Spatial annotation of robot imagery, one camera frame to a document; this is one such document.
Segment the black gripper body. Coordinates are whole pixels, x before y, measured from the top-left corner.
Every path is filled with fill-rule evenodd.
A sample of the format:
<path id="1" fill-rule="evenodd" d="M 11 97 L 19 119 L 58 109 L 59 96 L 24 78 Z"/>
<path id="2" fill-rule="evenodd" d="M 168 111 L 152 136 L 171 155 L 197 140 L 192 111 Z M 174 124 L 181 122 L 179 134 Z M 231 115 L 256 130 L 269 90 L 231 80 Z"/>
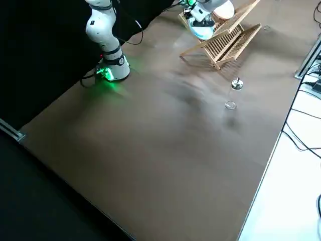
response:
<path id="1" fill-rule="evenodd" d="M 192 27 L 213 27 L 215 22 L 211 18 L 204 18 L 202 20 L 194 19 L 192 21 Z"/>

